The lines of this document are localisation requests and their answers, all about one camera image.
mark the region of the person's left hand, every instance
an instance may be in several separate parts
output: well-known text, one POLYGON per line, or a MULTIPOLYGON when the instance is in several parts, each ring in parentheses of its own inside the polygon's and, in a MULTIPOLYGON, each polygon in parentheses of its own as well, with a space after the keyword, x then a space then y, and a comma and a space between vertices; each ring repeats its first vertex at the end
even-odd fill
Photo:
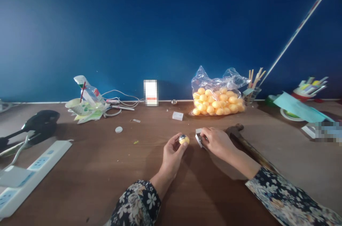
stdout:
POLYGON ((179 144, 180 135, 182 133, 173 136, 164 146, 163 163, 159 172, 170 180, 176 177, 182 156, 188 146, 187 142, 184 142, 183 145, 179 144))

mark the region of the plastic bottle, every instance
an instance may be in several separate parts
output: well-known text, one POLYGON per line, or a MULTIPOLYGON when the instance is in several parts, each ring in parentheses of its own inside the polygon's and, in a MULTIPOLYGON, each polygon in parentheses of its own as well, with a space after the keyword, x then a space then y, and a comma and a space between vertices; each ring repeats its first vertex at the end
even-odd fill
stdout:
POLYGON ((83 97, 89 103, 89 105, 91 105, 95 109, 100 110, 104 110, 108 106, 107 103, 104 101, 103 97, 101 96, 100 92, 98 91, 98 89, 91 86, 85 78, 85 76, 75 76, 74 80, 75 82, 77 82, 78 86, 81 89, 83 88, 83 84, 85 82, 83 97))

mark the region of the black device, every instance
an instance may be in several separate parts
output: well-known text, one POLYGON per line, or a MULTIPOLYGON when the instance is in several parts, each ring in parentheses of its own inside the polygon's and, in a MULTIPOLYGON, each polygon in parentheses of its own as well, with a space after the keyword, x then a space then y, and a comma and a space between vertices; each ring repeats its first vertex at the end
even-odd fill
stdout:
POLYGON ((21 134, 23 132, 28 132, 30 130, 35 131, 34 135, 30 137, 27 142, 26 148, 30 148, 42 141, 52 137, 57 127, 57 120, 60 114, 53 110, 42 110, 31 117, 23 125, 20 131, 17 131, 11 135, 0 138, 0 152, 7 150, 13 146, 20 144, 20 142, 8 144, 9 139, 21 134))

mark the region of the white power strip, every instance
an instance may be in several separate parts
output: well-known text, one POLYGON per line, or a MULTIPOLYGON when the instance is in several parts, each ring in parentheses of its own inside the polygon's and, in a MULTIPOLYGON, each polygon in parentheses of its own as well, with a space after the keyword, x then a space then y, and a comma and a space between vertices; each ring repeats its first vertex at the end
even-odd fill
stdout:
POLYGON ((71 147, 69 140, 55 141, 28 170, 32 171, 18 188, 6 188, 0 194, 0 218, 10 217, 41 180, 71 147))

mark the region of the clear plastic bag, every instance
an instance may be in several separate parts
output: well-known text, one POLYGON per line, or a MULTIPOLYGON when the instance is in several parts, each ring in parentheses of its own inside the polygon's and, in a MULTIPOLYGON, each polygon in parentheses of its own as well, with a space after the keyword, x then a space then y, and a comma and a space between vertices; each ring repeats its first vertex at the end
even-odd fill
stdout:
POLYGON ((210 79, 200 66, 191 81, 195 108, 190 115, 228 115, 245 111, 238 88, 249 81, 232 67, 226 70, 223 78, 210 79))

